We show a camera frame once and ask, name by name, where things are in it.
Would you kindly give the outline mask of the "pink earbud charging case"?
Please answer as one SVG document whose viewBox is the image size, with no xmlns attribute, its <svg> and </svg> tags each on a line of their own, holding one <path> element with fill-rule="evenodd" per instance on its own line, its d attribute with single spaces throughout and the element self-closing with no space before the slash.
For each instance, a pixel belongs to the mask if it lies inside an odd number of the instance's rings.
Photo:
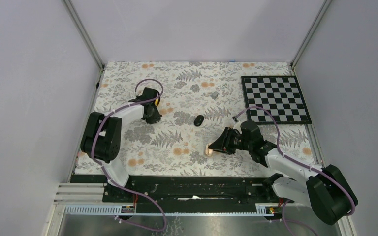
<svg viewBox="0 0 378 236">
<path fill-rule="evenodd" d="M 207 156 L 211 156 L 212 154 L 213 154 L 213 150 L 212 149 L 210 149 L 209 148 L 209 144 L 207 144 L 206 145 L 206 147 L 205 147 L 205 154 L 207 155 Z"/>
</svg>

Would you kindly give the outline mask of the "black earbud charging case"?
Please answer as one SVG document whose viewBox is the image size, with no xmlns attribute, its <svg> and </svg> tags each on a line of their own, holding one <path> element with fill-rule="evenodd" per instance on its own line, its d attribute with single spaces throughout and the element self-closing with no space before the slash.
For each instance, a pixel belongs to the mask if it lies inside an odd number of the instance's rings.
<svg viewBox="0 0 378 236">
<path fill-rule="evenodd" d="M 204 121 L 204 116 L 203 115 L 197 115 L 195 120 L 193 121 L 194 126 L 199 127 L 202 125 Z"/>
</svg>

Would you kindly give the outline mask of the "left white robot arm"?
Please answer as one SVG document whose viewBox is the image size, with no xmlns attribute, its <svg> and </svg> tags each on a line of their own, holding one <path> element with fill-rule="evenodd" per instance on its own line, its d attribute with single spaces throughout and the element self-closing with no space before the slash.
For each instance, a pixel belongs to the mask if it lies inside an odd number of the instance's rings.
<svg viewBox="0 0 378 236">
<path fill-rule="evenodd" d="M 114 196 L 121 202 L 132 198 L 133 189 L 127 185 L 129 173 L 119 158 L 123 129 L 137 120 L 155 124 L 162 115 L 157 109 L 161 93 L 145 87 L 140 96 L 130 100 L 117 111 L 105 115 L 89 115 L 80 143 L 80 150 L 101 165 L 108 182 L 116 186 Z"/>
</svg>

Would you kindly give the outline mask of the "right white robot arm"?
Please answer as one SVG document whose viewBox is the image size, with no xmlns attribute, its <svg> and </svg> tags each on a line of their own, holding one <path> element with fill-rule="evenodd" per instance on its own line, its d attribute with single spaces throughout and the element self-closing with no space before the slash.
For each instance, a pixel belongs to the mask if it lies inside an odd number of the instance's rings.
<svg viewBox="0 0 378 236">
<path fill-rule="evenodd" d="M 275 143 L 264 139 L 253 121 L 226 127 L 214 142 L 206 145 L 205 153 L 234 154 L 237 150 L 247 151 L 254 162 L 276 171 L 263 183 L 262 195 L 266 201 L 293 200 L 311 208 L 328 225 L 353 213 L 358 205 L 356 195 L 338 167 L 312 165 L 282 154 Z"/>
</svg>

